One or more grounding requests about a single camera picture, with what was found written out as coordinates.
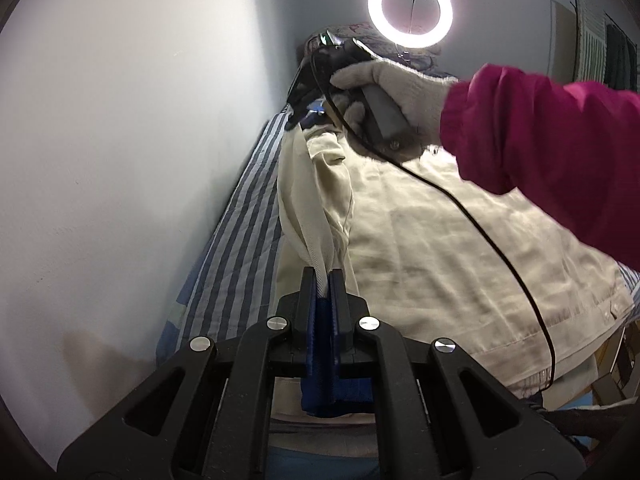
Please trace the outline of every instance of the glowing white ring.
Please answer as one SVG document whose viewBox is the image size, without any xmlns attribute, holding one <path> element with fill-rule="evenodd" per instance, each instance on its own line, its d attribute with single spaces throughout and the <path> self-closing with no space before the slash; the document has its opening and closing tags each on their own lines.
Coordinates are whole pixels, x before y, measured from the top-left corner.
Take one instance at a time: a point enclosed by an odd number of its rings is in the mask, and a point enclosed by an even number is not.
<svg viewBox="0 0 640 480">
<path fill-rule="evenodd" d="M 382 12 L 382 0 L 369 0 L 369 15 L 373 24 L 387 39 L 407 48 L 424 48 L 441 41 L 453 23 L 451 0 L 437 1 L 440 4 L 440 20 L 435 28 L 426 34 L 407 34 L 393 28 Z"/>
</svg>

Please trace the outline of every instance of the glove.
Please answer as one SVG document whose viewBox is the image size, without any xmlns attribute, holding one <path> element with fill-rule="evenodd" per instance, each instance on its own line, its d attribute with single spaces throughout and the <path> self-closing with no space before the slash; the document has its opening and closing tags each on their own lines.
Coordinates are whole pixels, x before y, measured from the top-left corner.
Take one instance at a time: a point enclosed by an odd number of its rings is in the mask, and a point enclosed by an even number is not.
<svg viewBox="0 0 640 480">
<path fill-rule="evenodd" d="M 423 145 L 440 145 L 440 114 L 449 89 L 457 82 L 454 77 L 425 76 L 389 59 L 357 63 L 338 70 L 331 78 L 331 84 L 343 90 L 379 85 L 417 129 Z"/>
</svg>

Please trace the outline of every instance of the black cable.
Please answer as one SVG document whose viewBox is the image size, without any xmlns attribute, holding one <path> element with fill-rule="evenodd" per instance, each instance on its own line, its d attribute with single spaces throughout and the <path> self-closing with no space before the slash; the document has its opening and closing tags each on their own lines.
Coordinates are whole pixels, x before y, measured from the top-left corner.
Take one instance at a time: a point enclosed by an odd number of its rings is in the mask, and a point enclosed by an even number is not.
<svg viewBox="0 0 640 480">
<path fill-rule="evenodd" d="M 399 162 L 393 160 L 393 158 L 391 158 L 390 156 L 385 155 L 384 153 L 380 152 L 380 150 L 377 150 L 376 148 L 371 146 L 365 139 L 363 139 L 358 134 L 356 134 L 356 132 L 353 131 L 353 129 L 349 126 L 347 121 L 344 119 L 343 114 L 340 112 L 340 110 L 338 110 L 338 107 L 335 105 L 334 100 L 331 98 L 331 95 L 330 95 L 329 91 L 326 88 L 324 88 L 322 86 L 322 84 L 320 83 L 320 78 L 318 77 L 318 69 L 316 68 L 316 53 L 317 52 L 318 51 L 315 50 L 311 54 L 311 72 L 313 73 L 314 79 L 316 80 L 316 85 L 318 86 L 319 91 L 322 93 L 322 95 L 324 96 L 325 100 L 329 103 L 329 106 L 332 108 L 332 110 L 334 111 L 335 115 L 338 117 L 338 119 L 340 120 L 342 125 L 345 127 L 347 132 L 349 132 L 351 134 L 351 136 L 354 137 L 366 150 L 369 150 L 375 156 L 378 156 L 382 160 L 384 160 L 384 161 L 388 162 L 389 164 L 395 166 L 396 168 L 398 168 L 398 170 L 404 171 L 406 174 L 411 175 L 412 177 L 416 178 L 417 180 L 420 180 L 421 182 L 425 183 L 427 186 L 431 186 L 434 189 L 437 189 L 444 196 L 446 196 L 449 200 L 451 200 L 456 205 L 456 207 L 460 210 L 460 212 L 473 224 L 473 226 L 476 228 L 476 230 L 478 230 L 478 232 L 482 235 L 482 238 L 484 238 L 484 240 L 486 240 L 486 242 L 491 246 L 491 248 L 495 251 L 495 253 L 498 256 L 500 256 L 500 259 L 504 262 L 504 264 L 507 266 L 507 268 L 511 271 L 513 277 L 516 279 L 516 281 L 518 282 L 518 285 L 520 285 L 520 288 L 524 292 L 524 295 L 527 297 L 527 300 L 529 300 L 529 304 L 533 308 L 533 312 L 536 314 L 536 319 L 538 320 L 538 324 L 540 325 L 540 328 L 542 329 L 542 333 L 545 335 L 546 344 L 549 347 L 549 353 L 551 354 L 551 374 L 550 374 L 550 377 L 549 377 L 548 386 L 546 388 L 543 388 L 541 391 L 544 392 L 545 390 L 548 390 L 552 386 L 552 384 L 554 383 L 554 380 L 556 378 L 556 349 L 554 347 L 553 342 L 551 341 L 551 335 L 549 334 L 549 330 L 546 327 L 545 320 L 543 319 L 542 314 L 540 314 L 540 309 L 538 307 L 538 304 L 536 303 L 536 300 L 533 299 L 533 296 L 532 296 L 531 292 L 527 288 L 527 285 L 525 284 L 524 280 L 520 277 L 518 271 L 515 269 L 515 267 L 510 262 L 510 260 L 507 258 L 507 256 L 500 250 L 500 247 L 498 247 L 498 245 L 496 245 L 496 243 L 487 234 L 487 232 L 484 230 L 484 228 L 482 228 L 482 226 L 478 223 L 478 221 L 473 217 L 473 215 L 466 209 L 466 207 L 464 207 L 462 205 L 460 200 L 458 200 L 450 191 L 447 191 L 446 189 L 444 189 L 443 187 L 439 186 L 435 182 L 432 182 L 431 180 L 428 180 L 428 179 L 424 178 L 423 176 L 420 176 L 417 173 L 414 173 L 413 171 L 411 171 L 408 168 L 404 167 Z"/>
</svg>

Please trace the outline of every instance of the pink jacket sleeve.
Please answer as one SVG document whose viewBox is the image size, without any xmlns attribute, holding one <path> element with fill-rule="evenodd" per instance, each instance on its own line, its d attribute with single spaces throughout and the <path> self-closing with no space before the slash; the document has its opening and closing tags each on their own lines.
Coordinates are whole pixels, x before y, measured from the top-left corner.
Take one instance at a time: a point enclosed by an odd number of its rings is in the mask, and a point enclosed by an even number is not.
<svg viewBox="0 0 640 480">
<path fill-rule="evenodd" d="M 450 91 L 444 148 L 460 176 L 517 187 L 585 244 L 640 270 L 640 96 L 487 65 Z"/>
</svg>

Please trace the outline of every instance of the cream garment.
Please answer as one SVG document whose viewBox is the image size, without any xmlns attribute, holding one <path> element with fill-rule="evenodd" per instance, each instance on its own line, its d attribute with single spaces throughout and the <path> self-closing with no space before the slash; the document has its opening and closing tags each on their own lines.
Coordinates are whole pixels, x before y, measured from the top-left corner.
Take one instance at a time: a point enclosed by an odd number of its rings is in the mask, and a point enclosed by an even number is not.
<svg viewBox="0 0 640 480">
<path fill-rule="evenodd" d="M 516 267 L 549 328 L 557 377 L 623 322 L 632 301 L 611 258 L 578 242 L 517 190 L 498 197 L 463 182 L 444 150 L 408 166 L 450 190 Z M 452 338 L 519 397 L 547 384 L 549 352 L 529 302 L 441 193 L 357 154 L 343 133 L 320 126 L 286 134 L 278 200 L 286 242 L 276 298 L 298 290 L 304 266 L 316 268 L 321 294 L 322 274 L 342 267 L 348 291 L 404 336 Z M 274 416 L 300 414 L 299 404 L 290 406 L 299 402 L 296 388 L 278 385 Z"/>
</svg>

